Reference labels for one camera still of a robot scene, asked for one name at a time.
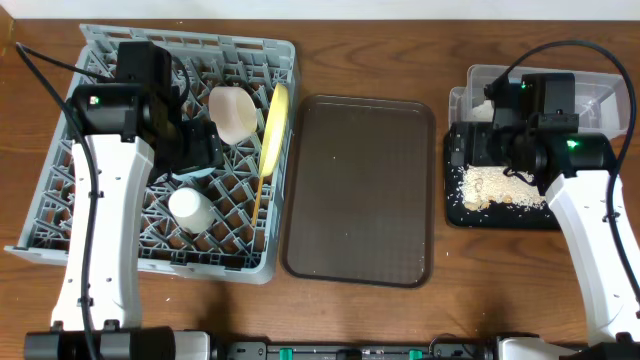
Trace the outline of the wooden chopstick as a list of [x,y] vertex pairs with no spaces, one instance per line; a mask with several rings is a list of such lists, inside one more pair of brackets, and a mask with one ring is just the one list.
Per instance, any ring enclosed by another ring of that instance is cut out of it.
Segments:
[[256,198],[255,198],[255,202],[254,202],[254,208],[253,208],[253,212],[252,212],[252,218],[251,218],[251,226],[252,227],[255,227],[256,224],[257,224],[259,210],[260,210],[260,206],[261,206],[261,196],[262,196],[263,183],[264,183],[264,177],[261,176],[261,177],[259,177],[258,189],[257,189]]

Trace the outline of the small white cup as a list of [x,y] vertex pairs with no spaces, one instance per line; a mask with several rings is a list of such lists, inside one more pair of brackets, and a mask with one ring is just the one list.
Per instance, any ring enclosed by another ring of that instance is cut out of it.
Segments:
[[213,203],[192,188],[180,188],[169,197],[170,213],[177,224],[191,234],[206,231],[214,222]]

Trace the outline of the white pink bowl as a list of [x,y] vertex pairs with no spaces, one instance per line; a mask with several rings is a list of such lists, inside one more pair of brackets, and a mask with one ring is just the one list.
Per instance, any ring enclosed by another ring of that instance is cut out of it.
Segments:
[[241,87],[214,87],[208,99],[211,120],[216,124],[220,139],[236,145],[257,130],[254,102]]

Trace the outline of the light blue bowl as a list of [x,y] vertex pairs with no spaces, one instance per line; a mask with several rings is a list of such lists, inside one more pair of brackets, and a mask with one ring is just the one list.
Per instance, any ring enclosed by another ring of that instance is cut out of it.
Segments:
[[210,175],[214,171],[213,168],[204,168],[199,170],[194,170],[191,172],[187,172],[184,174],[171,174],[171,178],[177,181],[185,182],[193,178],[202,178]]

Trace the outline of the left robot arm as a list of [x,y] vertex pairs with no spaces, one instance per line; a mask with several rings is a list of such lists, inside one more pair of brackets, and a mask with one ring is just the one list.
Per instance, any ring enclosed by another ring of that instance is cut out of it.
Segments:
[[119,45],[113,77],[58,100],[73,137],[75,199],[64,281],[46,332],[25,337],[28,359],[220,359],[203,330],[146,328],[138,252],[147,186],[223,161],[214,123],[183,117],[181,61],[149,41]]

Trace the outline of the rice and nut scraps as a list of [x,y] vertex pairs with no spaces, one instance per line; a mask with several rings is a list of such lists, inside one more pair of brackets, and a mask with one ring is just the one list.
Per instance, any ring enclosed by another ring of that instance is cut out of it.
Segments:
[[454,206],[461,205],[463,214],[480,213],[498,205],[507,210],[542,210],[545,198],[534,184],[534,176],[528,172],[514,171],[504,166],[454,167],[452,189],[446,200]]

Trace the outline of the yellow round plate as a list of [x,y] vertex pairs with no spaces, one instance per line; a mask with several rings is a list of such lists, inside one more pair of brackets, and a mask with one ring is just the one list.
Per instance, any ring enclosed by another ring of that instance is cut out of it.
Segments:
[[289,110],[289,91],[277,84],[271,99],[260,152],[259,177],[271,176],[279,158]]

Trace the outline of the white tissue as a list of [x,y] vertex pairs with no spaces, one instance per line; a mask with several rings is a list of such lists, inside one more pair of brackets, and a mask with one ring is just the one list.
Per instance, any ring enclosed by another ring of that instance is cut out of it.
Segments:
[[482,104],[471,109],[472,122],[492,122],[494,116],[494,104],[491,100],[484,100]]

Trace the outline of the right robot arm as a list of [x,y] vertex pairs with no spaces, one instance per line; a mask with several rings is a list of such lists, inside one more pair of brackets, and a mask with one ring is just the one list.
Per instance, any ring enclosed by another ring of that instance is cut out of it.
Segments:
[[575,269],[588,345],[574,350],[505,335],[493,359],[635,359],[639,247],[614,172],[611,140],[628,127],[601,107],[622,91],[612,74],[475,65],[449,95],[445,209],[456,226],[559,229]]

